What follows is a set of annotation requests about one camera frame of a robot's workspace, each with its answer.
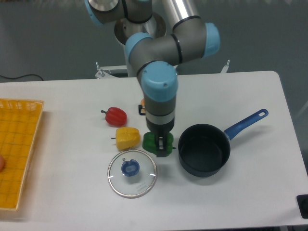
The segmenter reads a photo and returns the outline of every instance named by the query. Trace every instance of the black cable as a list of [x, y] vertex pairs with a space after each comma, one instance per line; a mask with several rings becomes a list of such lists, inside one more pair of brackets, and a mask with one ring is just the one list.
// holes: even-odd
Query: black cable
[[19, 77], [6, 77], [6, 76], [0, 75], [0, 77], [6, 78], [6, 79], [19, 79], [19, 78], [23, 78], [23, 77], [27, 77], [27, 76], [36, 76], [36, 77], [39, 77], [42, 81], [44, 81], [44, 79], [41, 76], [36, 75], [36, 74], [28, 74], [28, 75], [19, 76]]

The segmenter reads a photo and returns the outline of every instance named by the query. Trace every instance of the yellow basket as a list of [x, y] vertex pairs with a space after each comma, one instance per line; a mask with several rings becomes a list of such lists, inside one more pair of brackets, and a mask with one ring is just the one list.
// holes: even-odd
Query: yellow basket
[[16, 210], [44, 101], [0, 99], [0, 209]]

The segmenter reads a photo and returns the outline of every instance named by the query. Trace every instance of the red bell pepper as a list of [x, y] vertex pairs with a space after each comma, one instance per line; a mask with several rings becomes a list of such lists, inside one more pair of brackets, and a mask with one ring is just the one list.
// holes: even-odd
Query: red bell pepper
[[117, 107], [110, 107], [108, 111], [101, 110], [102, 113], [106, 113], [106, 121], [108, 124], [121, 127], [126, 124], [127, 122], [127, 115], [126, 113]]

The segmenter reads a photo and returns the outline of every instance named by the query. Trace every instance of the glass lid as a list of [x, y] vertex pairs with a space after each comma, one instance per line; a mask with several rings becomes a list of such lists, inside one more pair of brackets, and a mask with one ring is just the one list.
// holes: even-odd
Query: glass lid
[[111, 188], [126, 198], [146, 194], [153, 187], [156, 175], [154, 160], [147, 153], [137, 149], [120, 152], [108, 168]]

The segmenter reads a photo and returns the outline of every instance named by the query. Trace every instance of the saucepan handle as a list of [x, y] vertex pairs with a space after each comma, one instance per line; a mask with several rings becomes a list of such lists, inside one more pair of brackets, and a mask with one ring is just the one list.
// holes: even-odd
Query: saucepan handle
[[249, 127], [250, 125], [258, 122], [259, 120], [267, 117], [269, 112], [266, 109], [261, 109], [260, 111], [253, 113], [251, 116], [243, 119], [242, 121], [234, 124], [233, 126], [224, 130], [229, 140], [232, 140], [237, 134], [239, 134], [242, 130]]

